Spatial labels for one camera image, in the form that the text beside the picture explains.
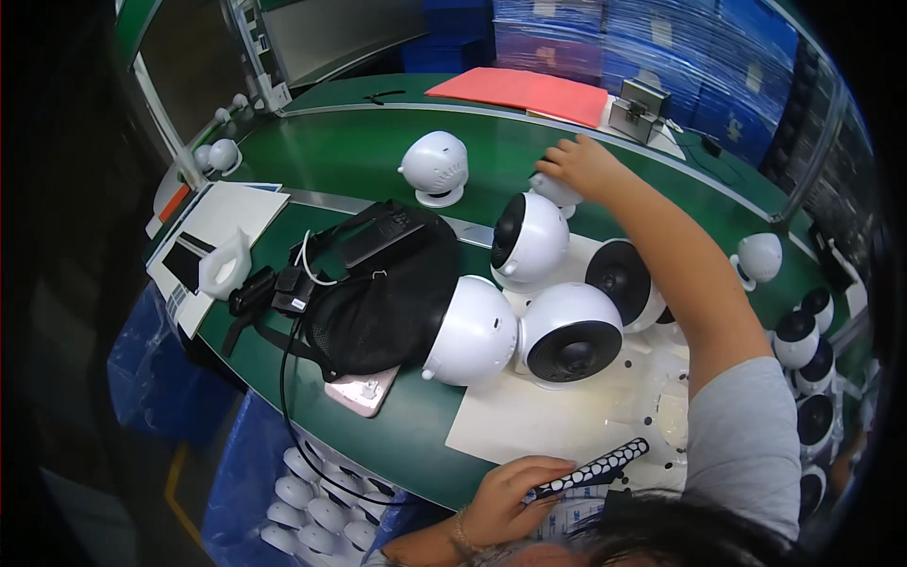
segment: white cable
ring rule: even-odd
[[[312,274],[312,270],[308,268],[308,260],[306,259],[306,245],[308,244],[308,235],[310,233],[311,230],[306,230],[306,236],[302,237],[302,247],[299,249],[299,253],[296,255],[296,261],[293,262],[293,265],[298,266],[299,258],[302,257],[302,268],[306,271],[308,277],[312,281],[317,283],[319,286],[335,286],[337,284],[336,281],[321,281],[320,279],[317,279],[315,275]]]

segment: red folder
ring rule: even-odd
[[[428,96],[500,104],[552,114],[598,128],[608,91],[547,74],[476,67],[427,91]]]

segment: pink smartphone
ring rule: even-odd
[[[372,417],[385,401],[399,369],[393,367],[369,376],[343,376],[325,384],[325,394],[362,417]]]

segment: gray shirt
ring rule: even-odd
[[[800,439],[796,404],[781,365],[753,358],[699,390],[688,411],[687,487],[795,540],[800,528]],[[504,562],[533,542],[514,542],[477,557]],[[387,565],[375,551],[366,566]]]

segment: bracelet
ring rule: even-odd
[[[472,542],[472,540],[469,539],[469,537],[466,535],[466,532],[463,531],[464,512],[466,512],[466,508],[462,508],[453,517],[453,530],[455,531],[457,542],[473,553],[482,553],[494,549],[494,545],[476,545]]]

